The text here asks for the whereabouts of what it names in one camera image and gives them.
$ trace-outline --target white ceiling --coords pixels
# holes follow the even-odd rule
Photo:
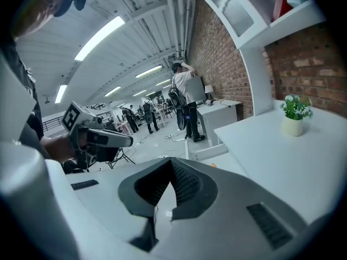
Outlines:
[[[126,101],[146,89],[160,90],[156,83],[170,78],[169,57],[177,51],[175,30],[167,0],[87,0],[82,11],[73,6],[62,17],[53,18],[38,32],[18,41],[18,52],[36,79],[36,92],[42,116],[67,108],[72,100],[84,105]],[[187,44],[181,46],[181,28],[185,34],[187,0],[173,0],[178,51],[189,46],[195,0],[190,0]],[[88,40],[105,24],[120,16],[125,24],[106,37],[82,61],[74,58]],[[136,78],[158,64],[163,69]],[[54,104],[61,84],[68,84],[62,102]],[[116,86],[115,94],[104,95]],[[50,103],[44,103],[46,96]]]

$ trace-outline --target pipe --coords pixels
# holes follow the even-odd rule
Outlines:
[[[189,24],[189,10],[190,10],[190,0],[187,0],[187,10],[185,12],[185,37],[184,37],[184,52],[183,57],[185,57],[185,50],[187,48],[187,37],[188,37],[188,24]]]
[[[130,12],[135,12],[136,8],[133,5],[133,3],[130,0],[123,0],[123,2],[127,5],[127,7],[129,8]],[[159,46],[156,42],[156,40],[153,38],[152,34],[149,32],[146,23],[141,19],[138,21],[141,25],[141,27],[143,28],[143,30],[145,31],[145,33],[147,34],[147,37],[150,39],[150,41],[153,44],[153,48],[155,48],[156,51],[154,52],[154,55],[160,52]]]
[[[176,47],[176,57],[179,57],[179,46],[178,46],[178,37],[177,37],[177,25],[175,18],[175,8],[174,8],[174,0],[168,0],[168,6],[171,16],[171,23],[173,26],[173,36],[175,38],[175,47]]]
[[[184,57],[184,3],[183,0],[178,0],[178,20],[179,32],[181,35],[181,56]]]
[[[190,22],[190,27],[189,27],[189,38],[188,38],[188,43],[187,43],[187,53],[189,53],[189,48],[190,48],[190,42],[191,42],[191,34],[192,34],[192,29],[193,29],[193,22],[194,22],[194,14],[195,14],[195,3],[196,0],[191,0],[191,22]]]

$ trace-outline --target man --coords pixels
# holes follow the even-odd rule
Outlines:
[[[74,150],[68,134],[47,138],[43,136],[41,110],[37,101],[35,80],[21,61],[15,41],[43,27],[53,16],[59,17],[67,12],[72,1],[82,10],[86,0],[2,0],[2,26],[0,48],[10,68],[36,105],[20,136],[20,142],[37,149],[46,159],[64,162],[74,157]],[[80,146],[86,145],[86,135],[80,139]]]
[[[136,133],[137,131],[139,131],[139,128],[136,125],[136,122],[134,121],[134,118],[132,117],[132,111],[128,108],[125,108],[123,106],[121,106],[121,113],[125,115],[126,120],[128,121],[131,129],[133,130],[134,133]]]
[[[137,112],[139,113],[139,115],[143,115],[143,110],[141,105],[139,106],[139,108],[137,109]]]
[[[196,70],[184,62],[182,62],[182,64],[174,63],[172,65],[172,70],[173,73],[175,73],[173,81],[179,92],[185,97],[187,103],[183,110],[190,115],[190,120],[187,120],[187,134],[185,138],[191,138],[191,134],[193,134],[193,142],[201,141],[205,136],[200,135],[197,130],[197,105],[192,95],[186,90],[187,81],[196,74]]]
[[[142,122],[140,121],[140,118],[137,117],[137,116],[135,115],[135,113],[133,112],[133,110],[132,110],[133,107],[134,107],[133,105],[130,105],[130,110],[129,110],[129,111],[130,111],[130,113],[131,113],[131,116],[132,116],[133,120],[136,122],[137,126],[141,126],[141,125],[142,125]]]
[[[153,120],[153,124],[154,124],[154,128],[156,129],[156,131],[159,131],[158,125],[157,125],[157,120],[156,120],[156,115],[154,114],[154,104],[152,102],[152,100],[150,98],[146,98],[145,101],[143,102],[143,110],[144,110],[144,114],[145,114],[145,120],[146,120],[146,115],[151,113],[152,115],[152,120]],[[147,122],[147,128],[148,128],[148,132],[150,134],[153,133],[152,128],[151,128],[151,124]]]

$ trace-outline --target red brick wall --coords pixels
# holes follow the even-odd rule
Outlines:
[[[271,43],[263,55],[274,98],[297,94],[347,117],[347,73],[325,23]]]
[[[241,101],[239,119],[253,115],[248,76],[239,51],[228,31],[204,1],[197,0],[188,64],[196,68],[205,85],[212,85],[215,97]]]

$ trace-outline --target ceiling light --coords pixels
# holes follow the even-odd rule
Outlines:
[[[109,96],[111,94],[113,94],[116,90],[120,89],[120,86],[115,87],[113,90],[111,90],[110,92],[108,92],[107,94],[105,94],[104,96]]]
[[[55,99],[55,103],[60,103],[61,99],[63,98],[63,94],[66,90],[67,85],[66,84],[62,84],[60,85],[58,94],[56,95],[56,99]]]
[[[139,77],[141,77],[141,76],[143,76],[143,75],[146,75],[146,74],[148,74],[148,73],[150,73],[150,72],[153,72],[153,71],[155,71],[155,70],[157,70],[157,69],[159,69],[159,68],[162,68],[162,66],[158,65],[158,66],[156,66],[156,67],[153,67],[153,68],[151,68],[150,70],[147,70],[147,71],[145,71],[145,72],[142,72],[142,73],[139,74],[139,75],[136,75],[135,77],[136,77],[136,78],[139,78]]]
[[[81,51],[79,51],[79,53],[77,54],[75,60],[83,61],[84,58],[89,54],[90,51],[93,50],[95,46],[97,46],[105,37],[107,37],[110,33],[115,31],[123,24],[124,21],[119,16],[108,22],[86,43],[85,46],[83,46]]]
[[[137,94],[134,94],[133,96],[139,95],[140,93],[144,93],[146,90],[143,90],[142,92],[139,92]]]
[[[167,80],[165,80],[165,81],[163,81],[163,82],[161,82],[161,83],[157,83],[156,86],[159,86],[159,85],[161,85],[161,84],[163,84],[163,83],[166,83],[166,82],[169,82],[169,81],[171,81],[171,79],[167,79]]]

